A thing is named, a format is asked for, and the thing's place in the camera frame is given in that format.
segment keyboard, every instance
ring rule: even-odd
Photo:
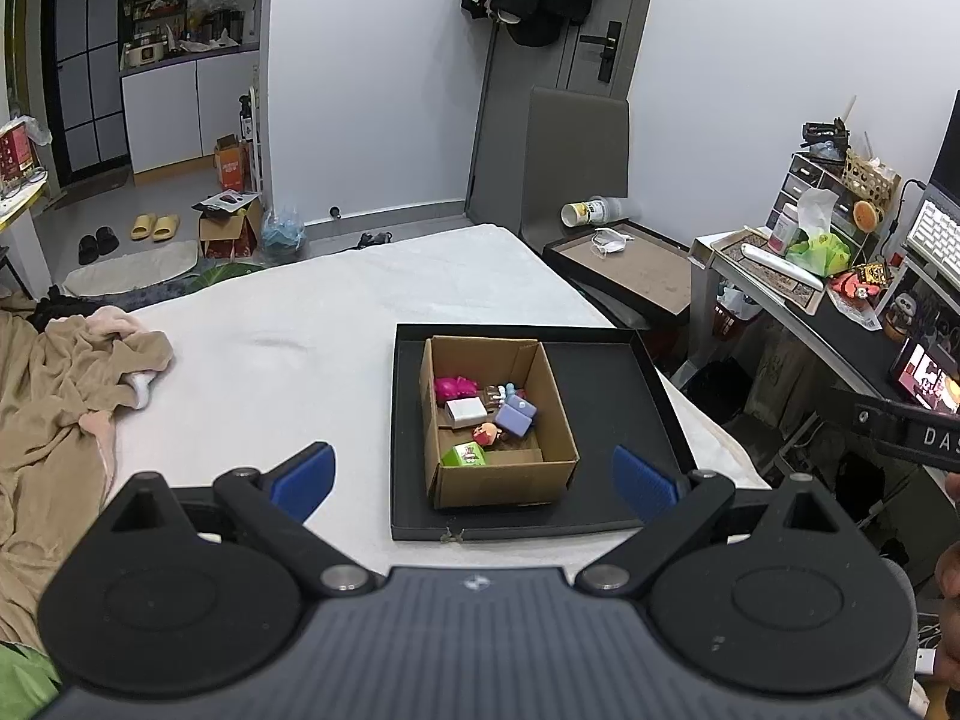
[[[930,200],[907,233],[906,245],[936,266],[940,274],[960,290],[960,224]]]

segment cabinet door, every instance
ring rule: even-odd
[[[240,95],[250,93],[260,52],[231,53],[197,60],[200,142],[212,154],[217,139],[240,135]]]
[[[126,76],[123,105],[133,172],[203,156],[196,62]]]

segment beige blanket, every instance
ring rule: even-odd
[[[113,410],[136,405],[121,376],[173,356],[162,333],[101,312],[38,334],[0,311],[0,640],[40,650],[40,594],[107,493]]]

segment door handle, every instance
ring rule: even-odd
[[[623,29],[622,22],[611,22],[607,24],[606,37],[581,35],[578,38],[581,43],[603,46],[603,50],[600,52],[600,71],[597,73],[597,80],[601,83],[610,83],[610,79],[613,77],[613,62],[616,61],[616,50],[620,45],[621,29]]]

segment slipper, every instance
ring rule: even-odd
[[[114,251],[120,245],[117,237],[113,234],[113,230],[109,227],[101,227],[97,230],[96,238],[97,251],[100,252],[101,257]]]
[[[166,217],[160,217],[157,220],[157,226],[154,227],[154,240],[169,241],[176,235],[176,228],[179,226],[179,216],[170,214]]]
[[[77,260],[81,265],[89,265],[99,256],[100,252],[97,250],[97,239],[93,237],[93,235],[84,235],[80,238]]]
[[[157,214],[140,214],[133,220],[133,229],[130,231],[131,241],[142,241],[144,238],[150,238],[154,231],[154,225],[157,223]]]

